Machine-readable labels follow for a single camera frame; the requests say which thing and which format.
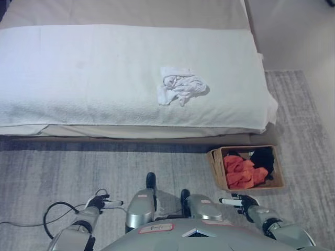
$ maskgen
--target robot leg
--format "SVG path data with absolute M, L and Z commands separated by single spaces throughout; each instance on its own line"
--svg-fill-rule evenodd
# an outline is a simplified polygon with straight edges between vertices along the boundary
M 139 191 L 128 207 L 126 233 L 154 220 L 154 213 L 157 209 L 155 196 L 156 176 L 154 173 L 147 174 L 146 184 L 147 188 Z
M 190 195 L 187 189 L 181 193 L 182 215 L 186 218 L 222 221 L 222 213 L 204 195 Z

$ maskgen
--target wicker basket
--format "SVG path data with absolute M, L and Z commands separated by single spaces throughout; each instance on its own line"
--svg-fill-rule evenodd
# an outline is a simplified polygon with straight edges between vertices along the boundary
M 271 173 L 273 180 L 266 180 L 264 184 L 260 184 L 256 187 L 249 189 L 229 189 L 226 180 L 226 172 L 224 166 L 224 157 L 227 155 L 229 150 L 236 150 L 243 158 L 249 159 L 250 152 L 255 151 L 257 148 L 261 147 L 271 147 L 273 156 L 274 156 L 274 164 L 273 164 L 273 172 Z M 278 155 L 276 152 L 276 147 L 272 145 L 258 145 L 258 146 L 224 146 L 215 150 L 211 150 L 207 153 L 207 158 L 210 162 L 210 167 L 212 174 L 214 176 L 215 184 L 226 191 L 246 191 L 246 190 L 264 190 L 264 189 L 278 189 L 284 187 L 284 179 L 282 175 L 281 166 L 278 162 Z

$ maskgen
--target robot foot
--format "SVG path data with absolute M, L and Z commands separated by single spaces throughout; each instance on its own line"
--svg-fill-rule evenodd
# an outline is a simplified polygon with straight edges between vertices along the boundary
M 156 175 L 152 172 L 147 174 L 146 187 L 152 188 L 154 191 L 153 202 L 155 206 L 155 211 L 157 210 L 157 197 L 156 197 Z
M 184 218 L 191 217 L 191 211 L 187 205 L 187 198 L 191 195 L 191 193 L 187 189 L 183 189 L 180 194 L 180 203 L 182 205 L 182 216 Z

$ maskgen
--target white bedsheet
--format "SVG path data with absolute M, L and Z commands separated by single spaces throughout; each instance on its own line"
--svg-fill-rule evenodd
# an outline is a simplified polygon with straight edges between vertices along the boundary
M 32 124 L 0 127 L 0 135 L 108 137 L 122 139 L 180 139 L 209 136 L 261 133 L 245 128 L 153 127 L 149 125 L 53 125 Z
M 0 29 L 92 24 L 249 29 L 244 0 L 14 0 Z
M 80 124 L 265 130 L 277 103 L 247 30 L 119 25 L 0 30 L 0 126 Z M 160 67 L 190 67 L 210 92 L 157 104 Z

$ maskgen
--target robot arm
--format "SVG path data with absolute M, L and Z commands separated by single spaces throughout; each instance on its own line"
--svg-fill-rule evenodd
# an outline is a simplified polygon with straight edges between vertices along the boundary
M 122 201 L 109 201 L 109 195 L 91 197 L 74 222 L 61 230 L 51 241 L 48 251 L 92 251 L 95 238 L 92 233 L 102 214 L 101 209 L 118 207 Z
M 282 219 L 272 209 L 259 206 L 255 199 L 245 195 L 232 194 L 232 196 L 236 199 L 220 199 L 219 201 L 238 208 L 238 213 L 244 214 L 248 221 L 255 223 L 265 236 L 303 251 L 326 250 L 316 247 L 309 234 L 300 226 Z

